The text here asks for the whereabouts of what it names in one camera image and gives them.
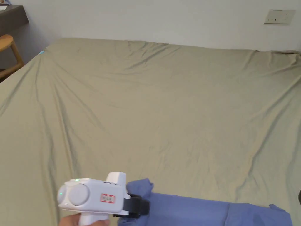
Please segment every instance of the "red label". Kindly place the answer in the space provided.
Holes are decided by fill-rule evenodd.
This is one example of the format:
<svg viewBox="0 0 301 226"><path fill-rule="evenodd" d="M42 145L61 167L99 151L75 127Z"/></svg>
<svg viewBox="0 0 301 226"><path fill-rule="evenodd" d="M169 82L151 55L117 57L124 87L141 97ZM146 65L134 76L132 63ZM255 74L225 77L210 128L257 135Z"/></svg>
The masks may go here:
<svg viewBox="0 0 301 226"><path fill-rule="evenodd" d="M100 195L100 201L101 202L107 202L107 203L115 203L115 196L114 195L108 195L108 194L101 194Z"/></svg>

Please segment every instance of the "wall switch panel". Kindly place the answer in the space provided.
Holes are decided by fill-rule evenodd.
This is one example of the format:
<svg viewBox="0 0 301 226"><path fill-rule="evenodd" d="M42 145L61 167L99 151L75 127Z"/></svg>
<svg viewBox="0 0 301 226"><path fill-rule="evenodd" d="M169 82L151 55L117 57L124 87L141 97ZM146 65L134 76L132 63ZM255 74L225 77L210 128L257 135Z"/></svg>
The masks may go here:
<svg viewBox="0 0 301 226"><path fill-rule="evenodd" d="M296 10L269 10L265 24L290 24Z"/></svg>

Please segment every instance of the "finger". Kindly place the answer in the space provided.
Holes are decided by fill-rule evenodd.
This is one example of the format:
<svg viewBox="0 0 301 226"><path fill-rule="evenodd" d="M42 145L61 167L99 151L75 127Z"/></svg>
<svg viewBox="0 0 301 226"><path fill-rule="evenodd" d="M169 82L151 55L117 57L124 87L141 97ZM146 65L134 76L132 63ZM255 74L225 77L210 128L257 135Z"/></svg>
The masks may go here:
<svg viewBox="0 0 301 226"><path fill-rule="evenodd" d="M89 226L108 226L109 224L110 224L110 220L102 220L102 221L96 221Z"/></svg>
<svg viewBox="0 0 301 226"><path fill-rule="evenodd" d="M80 215L81 213L78 213L78 214L69 215L68 217L72 219L72 222L75 223L75 225L78 225Z"/></svg>
<svg viewBox="0 0 301 226"><path fill-rule="evenodd" d="M76 226L78 225L79 218L80 214L63 217L59 223L59 226Z"/></svg>

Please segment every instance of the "bed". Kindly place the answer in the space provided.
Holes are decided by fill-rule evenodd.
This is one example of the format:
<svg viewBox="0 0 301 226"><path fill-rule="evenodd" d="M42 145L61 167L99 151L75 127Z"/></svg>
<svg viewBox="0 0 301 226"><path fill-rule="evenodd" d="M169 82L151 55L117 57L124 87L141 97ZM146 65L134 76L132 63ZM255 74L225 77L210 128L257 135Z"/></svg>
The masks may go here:
<svg viewBox="0 0 301 226"><path fill-rule="evenodd" d="M63 38L0 84L0 127L1 225L56 225L65 181L111 171L301 224L298 52Z"/></svg>

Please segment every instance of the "blue cloth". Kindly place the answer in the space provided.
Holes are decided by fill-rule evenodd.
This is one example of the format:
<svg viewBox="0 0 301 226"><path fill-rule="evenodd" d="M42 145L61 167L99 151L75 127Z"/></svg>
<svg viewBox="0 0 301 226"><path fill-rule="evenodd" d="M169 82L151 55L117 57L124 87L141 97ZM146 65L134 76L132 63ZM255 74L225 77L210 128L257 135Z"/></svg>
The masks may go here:
<svg viewBox="0 0 301 226"><path fill-rule="evenodd" d="M290 214L246 203L228 203L152 193L148 179L127 184L131 194L150 201L150 213L139 219L120 218L118 226L292 226Z"/></svg>

